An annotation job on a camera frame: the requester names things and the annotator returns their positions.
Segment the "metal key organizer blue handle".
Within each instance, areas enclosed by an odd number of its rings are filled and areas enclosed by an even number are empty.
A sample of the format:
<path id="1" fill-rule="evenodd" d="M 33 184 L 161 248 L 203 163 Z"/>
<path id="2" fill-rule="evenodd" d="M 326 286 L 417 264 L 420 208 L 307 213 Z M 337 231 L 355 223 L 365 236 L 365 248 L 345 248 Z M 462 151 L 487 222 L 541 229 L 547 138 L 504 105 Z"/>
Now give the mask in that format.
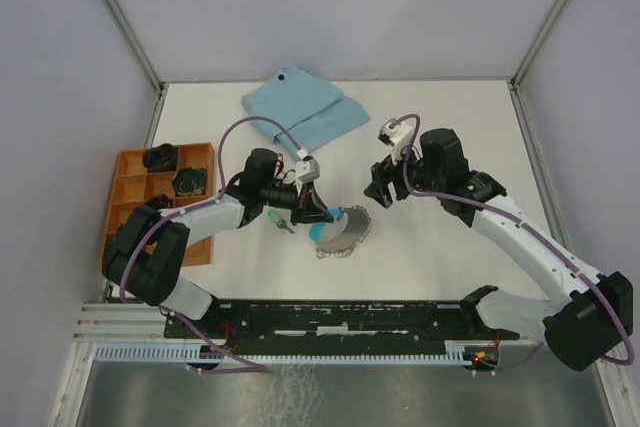
<path id="1" fill-rule="evenodd" d="M 316 257 L 349 257 L 369 234 L 372 225 L 370 215 L 360 205 L 333 207 L 328 212 L 333 217 L 332 222 L 314 223 L 308 231 Z"/>

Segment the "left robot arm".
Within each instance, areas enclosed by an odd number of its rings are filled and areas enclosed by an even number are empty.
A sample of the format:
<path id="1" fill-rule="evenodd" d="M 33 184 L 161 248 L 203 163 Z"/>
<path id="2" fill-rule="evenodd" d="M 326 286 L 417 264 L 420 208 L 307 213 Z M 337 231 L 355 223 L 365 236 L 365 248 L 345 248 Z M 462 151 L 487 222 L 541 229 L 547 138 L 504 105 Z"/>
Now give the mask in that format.
<path id="1" fill-rule="evenodd" d="M 212 306 L 212 294 L 181 276 L 186 250 L 250 224 L 266 207 L 289 211 L 292 225 L 332 223 L 334 217 L 314 186 L 319 164 L 304 150 L 299 154 L 291 183 L 277 177 L 277 154 L 256 148 L 244 169 L 214 197 L 173 209 L 136 207 L 105 247 L 103 276 L 121 294 L 181 314 L 198 336 L 212 336 L 220 328 L 221 313 Z"/>

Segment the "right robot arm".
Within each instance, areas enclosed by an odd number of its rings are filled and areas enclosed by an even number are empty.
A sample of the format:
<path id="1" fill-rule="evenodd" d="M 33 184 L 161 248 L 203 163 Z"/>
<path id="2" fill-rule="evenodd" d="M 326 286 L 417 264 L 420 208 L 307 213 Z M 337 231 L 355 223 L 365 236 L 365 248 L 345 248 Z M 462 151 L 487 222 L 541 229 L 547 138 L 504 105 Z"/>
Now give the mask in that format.
<path id="1" fill-rule="evenodd" d="M 485 172 L 473 170 L 454 130 L 417 134 L 387 122 L 379 140 L 390 152 L 371 168 L 364 193 L 384 208 L 410 196 L 436 198 L 443 209 L 499 247 L 541 289 L 542 300 L 484 286 L 467 295 L 458 315 L 467 336 L 508 330 L 545 346 L 565 366 L 583 371 L 598 360 L 635 360 L 633 286 L 580 260 L 542 232 Z"/>

